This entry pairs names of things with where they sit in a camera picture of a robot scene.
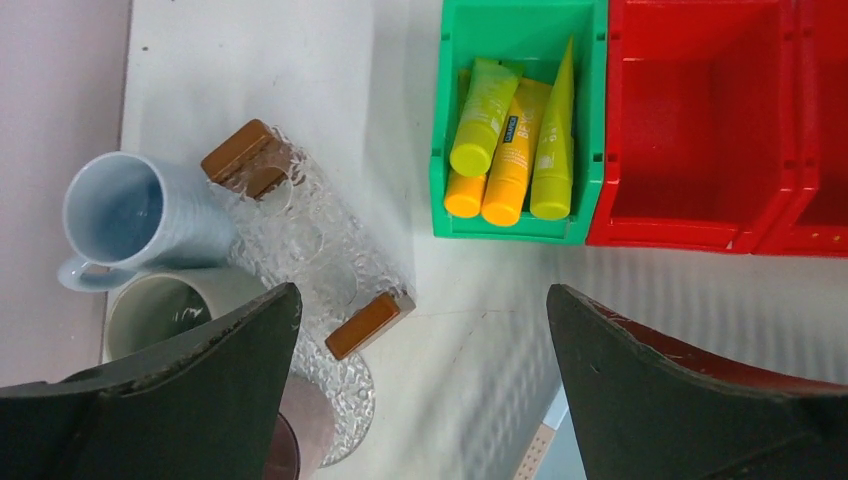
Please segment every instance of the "bottle cap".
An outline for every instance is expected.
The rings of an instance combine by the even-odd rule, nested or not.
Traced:
[[[488,127],[471,124],[456,132],[451,150],[451,167],[462,176],[477,177],[489,171],[498,136]]]
[[[489,181],[483,199],[483,218],[498,227],[511,227],[521,219],[526,188],[512,182]]]
[[[571,213],[572,182],[548,177],[533,180],[530,189],[530,213],[542,220],[562,220]]]
[[[480,215],[486,176],[463,177],[451,171],[448,190],[445,193],[445,210],[453,216],[472,218]]]

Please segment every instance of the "sunscreen tube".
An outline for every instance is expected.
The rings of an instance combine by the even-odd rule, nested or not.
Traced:
[[[462,109],[450,164],[460,175],[476,177],[489,171],[507,108],[524,67],[477,58]]]
[[[530,213],[543,220],[561,220],[571,213],[574,185],[574,140],[571,138],[574,106],[574,37],[568,39],[565,58],[551,91],[530,187]]]
[[[459,71],[459,84],[457,88],[457,116],[462,115],[462,107],[468,96],[468,88],[471,84],[471,70]],[[451,168],[448,176],[448,188],[445,192],[445,210],[453,216],[461,218],[472,218],[480,215],[480,206],[483,204],[483,190],[486,188],[486,174],[476,177],[463,177]]]
[[[550,85],[527,78],[515,91],[483,197],[483,218],[492,225],[510,227],[521,218],[550,93]]]

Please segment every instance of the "storage bin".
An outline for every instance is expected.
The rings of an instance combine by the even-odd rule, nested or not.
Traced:
[[[848,2],[799,0],[797,8],[804,170],[790,208],[757,252],[848,256]]]
[[[433,232],[438,237],[583,244],[603,182],[606,0],[446,0],[430,157]],[[443,200],[458,120],[459,70],[475,57],[519,61],[524,75],[552,84],[574,35],[574,191],[571,215],[540,220],[528,208],[512,227],[451,216]]]
[[[750,252],[796,185],[790,0],[611,0],[592,245]]]

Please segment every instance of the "brown wooden block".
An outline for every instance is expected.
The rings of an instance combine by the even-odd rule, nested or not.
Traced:
[[[394,298],[382,293],[330,334],[324,341],[336,360],[367,347],[395,323],[415,309],[409,296]]]
[[[200,162],[213,182],[259,199],[287,178],[293,149],[261,120],[247,122]]]

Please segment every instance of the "mug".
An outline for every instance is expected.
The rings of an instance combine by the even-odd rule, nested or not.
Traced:
[[[289,373],[263,480],[305,480],[333,446],[335,411],[318,385]]]
[[[226,315],[266,291],[237,268],[150,273],[118,293],[106,318],[106,361],[131,355]]]
[[[106,153],[77,172],[62,222],[77,256],[57,276],[80,292],[117,288],[139,271],[221,265],[236,236],[199,166],[127,152]],[[93,265],[110,271],[87,273]]]

